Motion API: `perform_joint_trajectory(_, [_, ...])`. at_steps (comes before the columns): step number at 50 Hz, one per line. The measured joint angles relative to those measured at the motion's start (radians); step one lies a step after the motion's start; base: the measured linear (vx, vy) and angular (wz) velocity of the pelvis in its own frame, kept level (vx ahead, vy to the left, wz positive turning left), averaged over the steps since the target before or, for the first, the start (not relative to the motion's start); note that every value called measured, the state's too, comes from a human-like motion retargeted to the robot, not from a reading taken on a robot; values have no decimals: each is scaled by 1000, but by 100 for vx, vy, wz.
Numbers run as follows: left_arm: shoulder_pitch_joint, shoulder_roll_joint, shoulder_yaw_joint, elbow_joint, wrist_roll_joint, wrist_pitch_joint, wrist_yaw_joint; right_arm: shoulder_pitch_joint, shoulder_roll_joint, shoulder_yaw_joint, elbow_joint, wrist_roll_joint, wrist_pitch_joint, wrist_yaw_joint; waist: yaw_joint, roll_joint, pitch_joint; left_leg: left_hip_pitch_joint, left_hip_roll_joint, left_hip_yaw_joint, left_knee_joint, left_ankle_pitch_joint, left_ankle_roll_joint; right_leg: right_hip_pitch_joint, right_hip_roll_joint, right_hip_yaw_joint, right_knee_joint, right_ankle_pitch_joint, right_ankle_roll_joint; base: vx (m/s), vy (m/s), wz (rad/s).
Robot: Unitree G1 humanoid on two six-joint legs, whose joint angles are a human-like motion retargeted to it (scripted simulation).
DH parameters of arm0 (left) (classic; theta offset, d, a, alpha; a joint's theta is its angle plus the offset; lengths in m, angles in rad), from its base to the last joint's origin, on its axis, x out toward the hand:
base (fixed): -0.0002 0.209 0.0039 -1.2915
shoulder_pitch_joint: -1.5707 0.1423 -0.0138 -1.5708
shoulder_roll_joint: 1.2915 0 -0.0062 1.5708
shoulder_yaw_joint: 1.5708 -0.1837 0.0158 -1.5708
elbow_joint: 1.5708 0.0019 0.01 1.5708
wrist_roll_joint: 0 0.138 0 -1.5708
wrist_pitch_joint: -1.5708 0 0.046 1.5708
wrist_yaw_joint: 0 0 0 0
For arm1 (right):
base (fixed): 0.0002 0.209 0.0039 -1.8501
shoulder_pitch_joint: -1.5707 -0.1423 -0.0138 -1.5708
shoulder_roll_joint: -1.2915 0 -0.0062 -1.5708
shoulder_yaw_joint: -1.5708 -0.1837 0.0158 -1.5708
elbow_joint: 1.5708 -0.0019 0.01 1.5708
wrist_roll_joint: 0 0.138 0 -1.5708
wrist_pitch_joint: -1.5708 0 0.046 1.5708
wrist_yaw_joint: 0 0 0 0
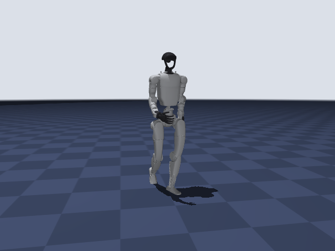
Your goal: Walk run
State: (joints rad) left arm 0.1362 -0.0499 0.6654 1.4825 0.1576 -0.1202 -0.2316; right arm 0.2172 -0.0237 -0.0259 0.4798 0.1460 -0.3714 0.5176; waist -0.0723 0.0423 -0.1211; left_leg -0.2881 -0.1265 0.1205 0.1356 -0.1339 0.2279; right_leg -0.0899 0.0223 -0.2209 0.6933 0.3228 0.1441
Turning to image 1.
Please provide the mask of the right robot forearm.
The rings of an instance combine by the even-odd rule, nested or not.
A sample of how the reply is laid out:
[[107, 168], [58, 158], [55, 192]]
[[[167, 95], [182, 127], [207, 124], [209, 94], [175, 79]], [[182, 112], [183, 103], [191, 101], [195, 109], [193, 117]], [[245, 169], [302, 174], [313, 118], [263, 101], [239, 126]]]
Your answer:
[[151, 108], [153, 117], [156, 118], [156, 115], [157, 115], [157, 114], [155, 113], [155, 111], [158, 111], [157, 103], [156, 103], [156, 102], [151, 102], [151, 98], [150, 98], [150, 97], [149, 97], [148, 101], [149, 101], [149, 106], [150, 106], [150, 108]]

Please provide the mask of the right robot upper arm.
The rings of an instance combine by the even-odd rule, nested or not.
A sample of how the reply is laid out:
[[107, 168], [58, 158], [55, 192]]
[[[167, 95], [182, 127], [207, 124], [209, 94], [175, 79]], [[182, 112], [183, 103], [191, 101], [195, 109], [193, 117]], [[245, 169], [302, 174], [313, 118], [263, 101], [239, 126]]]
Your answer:
[[151, 98], [151, 102], [157, 103], [157, 97], [155, 96], [157, 86], [156, 84], [160, 80], [160, 75], [152, 75], [149, 78], [149, 97]]

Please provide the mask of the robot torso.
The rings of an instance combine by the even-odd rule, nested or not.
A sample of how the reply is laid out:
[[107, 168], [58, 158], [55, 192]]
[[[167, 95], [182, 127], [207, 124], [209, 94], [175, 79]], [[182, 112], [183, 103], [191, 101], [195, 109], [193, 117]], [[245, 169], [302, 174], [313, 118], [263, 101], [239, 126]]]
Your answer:
[[172, 124], [163, 122], [163, 127], [171, 127], [175, 125], [176, 115], [173, 114], [174, 109], [170, 108], [170, 106], [176, 106], [180, 98], [181, 77], [179, 74], [173, 73], [173, 71], [173, 74], [166, 73], [167, 71], [163, 73], [161, 71], [161, 73], [158, 74], [160, 75], [160, 80], [157, 83], [157, 98], [160, 102], [160, 105], [166, 106], [163, 112], [169, 111], [169, 113], [166, 113], [165, 115], [174, 115], [173, 117], [167, 117], [174, 118]]

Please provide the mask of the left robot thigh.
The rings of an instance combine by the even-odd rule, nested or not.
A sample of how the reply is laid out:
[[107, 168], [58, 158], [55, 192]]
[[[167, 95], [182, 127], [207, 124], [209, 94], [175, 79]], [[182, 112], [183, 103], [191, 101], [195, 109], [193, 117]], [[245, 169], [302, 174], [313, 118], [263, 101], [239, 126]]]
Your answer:
[[184, 144], [185, 144], [185, 122], [182, 119], [176, 118], [175, 125], [173, 126], [175, 129], [174, 132], [174, 151], [170, 153], [170, 159], [172, 161], [176, 161], [178, 156], [182, 155]]

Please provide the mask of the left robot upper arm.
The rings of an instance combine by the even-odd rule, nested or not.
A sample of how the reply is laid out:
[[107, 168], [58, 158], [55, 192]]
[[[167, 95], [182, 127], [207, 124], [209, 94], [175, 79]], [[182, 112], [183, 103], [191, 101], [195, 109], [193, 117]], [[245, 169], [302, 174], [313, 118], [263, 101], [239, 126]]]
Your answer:
[[186, 87], [186, 83], [187, 83], [187, 77], [180, 75], [181, 77], [181, 87], [180, 87], [180, 98], [178, 100], [178, 102], [183, 103], [186, 101], [186, 97], [183, 95], [185, 92], [185, 87]]

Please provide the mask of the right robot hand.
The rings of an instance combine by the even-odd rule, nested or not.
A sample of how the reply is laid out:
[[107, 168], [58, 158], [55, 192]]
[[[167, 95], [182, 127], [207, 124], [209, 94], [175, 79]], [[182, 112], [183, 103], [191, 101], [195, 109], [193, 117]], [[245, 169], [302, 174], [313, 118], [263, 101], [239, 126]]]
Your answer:
[[[166, 113], [169, 113], [169, 111], [167, 111], [167, 112], [163, 112], [163, 113], [161, 113], [161, 112], [159, 112], [159, 111], [155, 111], [155, 113], [157, 114], [156, 115], [156, 118], [157, 119], [160, 119], [161, 121], [163, 121], [163, 122], [165, 122], [165, 123], [167, 123], [167, 124], [172, 124], [172, 122], [174, 121], [173, 119], [174, 118], [167, 118], [167, 117], [173, 117], [174, 115], [172, 115], [172, 116], [167, 116], [167, 115], [165, 115]], [[172, 121], [171, 121], [172, 120]], [[170, 123], [171, 122], [171, 123]]]

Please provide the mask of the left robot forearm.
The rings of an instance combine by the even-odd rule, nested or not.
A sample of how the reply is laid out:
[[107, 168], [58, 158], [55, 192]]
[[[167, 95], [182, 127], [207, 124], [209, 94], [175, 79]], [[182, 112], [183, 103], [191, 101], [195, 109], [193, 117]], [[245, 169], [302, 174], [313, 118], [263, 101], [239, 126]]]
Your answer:
[[182, 117], [184, 116], [184, 106], [185, 106], [185, 102], [183, 103], [178, 103], [177, 104], [178, 106], [178, 112], [177, 112], [177, 115], [178, 115], [178, 118], [179, 119], [182, 119]]

